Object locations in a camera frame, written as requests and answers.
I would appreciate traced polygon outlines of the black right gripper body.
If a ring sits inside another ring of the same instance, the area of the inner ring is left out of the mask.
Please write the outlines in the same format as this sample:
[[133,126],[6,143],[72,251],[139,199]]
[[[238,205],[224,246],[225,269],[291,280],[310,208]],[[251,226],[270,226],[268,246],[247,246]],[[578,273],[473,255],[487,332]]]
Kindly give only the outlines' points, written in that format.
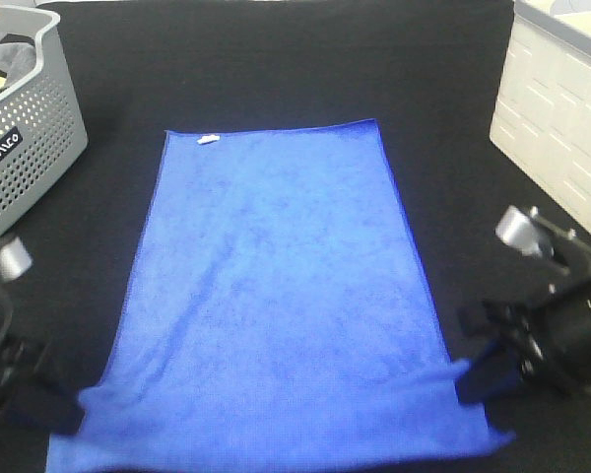
[[482,300],[482,305],[492,330],[485,360],[499,367],[499,394],[531,387],[560,394],[576,391],[576,379],[559,365],[550,349],[543,347],[525,304]]

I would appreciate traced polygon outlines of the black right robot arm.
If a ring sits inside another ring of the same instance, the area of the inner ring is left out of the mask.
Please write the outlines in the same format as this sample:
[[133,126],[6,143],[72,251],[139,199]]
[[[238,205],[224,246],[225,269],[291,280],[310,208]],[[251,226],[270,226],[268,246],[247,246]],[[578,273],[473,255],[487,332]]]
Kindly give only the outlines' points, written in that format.
[[461,403],[533,390],[591,395],[591,279],[549,286],[538,304],[481,300],[458,318],[465,336],[489,340],[455,381]]

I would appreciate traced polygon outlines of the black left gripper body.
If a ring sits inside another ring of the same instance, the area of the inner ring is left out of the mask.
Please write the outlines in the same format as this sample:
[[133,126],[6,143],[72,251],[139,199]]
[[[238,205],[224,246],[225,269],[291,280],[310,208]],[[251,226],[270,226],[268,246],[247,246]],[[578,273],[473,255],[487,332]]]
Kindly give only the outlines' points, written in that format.
[[0,424],[44,424],[36,372],[48,344],[8,336],[0,342]]

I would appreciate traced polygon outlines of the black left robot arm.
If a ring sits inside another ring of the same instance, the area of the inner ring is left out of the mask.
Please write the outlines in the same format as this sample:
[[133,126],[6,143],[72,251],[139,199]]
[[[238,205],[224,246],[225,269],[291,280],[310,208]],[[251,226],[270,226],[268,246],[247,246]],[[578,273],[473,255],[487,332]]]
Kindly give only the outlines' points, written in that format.
[[85,411],[66,386],[51,345],[12,329],[13,303],[0,284],[0,426],[72,436]]

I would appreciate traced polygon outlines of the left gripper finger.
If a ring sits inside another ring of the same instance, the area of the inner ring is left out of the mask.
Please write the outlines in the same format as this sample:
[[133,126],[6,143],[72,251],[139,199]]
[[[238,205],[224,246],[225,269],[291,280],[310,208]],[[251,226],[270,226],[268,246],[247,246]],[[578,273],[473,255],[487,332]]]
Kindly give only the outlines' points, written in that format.
[[39,379],[28,381],[24,392],[24,411],[31,425],[64,436],[79,431],[85,411],[73,394]]

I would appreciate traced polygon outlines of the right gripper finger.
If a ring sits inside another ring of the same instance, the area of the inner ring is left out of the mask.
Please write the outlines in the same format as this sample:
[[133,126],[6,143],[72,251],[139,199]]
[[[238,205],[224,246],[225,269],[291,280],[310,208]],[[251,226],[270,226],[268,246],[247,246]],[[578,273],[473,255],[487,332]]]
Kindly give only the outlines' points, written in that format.
[[458,309],[458,321],[465,337],[496,338],[501,305],[490,301],[466,304]]
[[459,401],[477,404],[515,393],[522,385],[519,367],[508,349],[486,349],[455,381]]

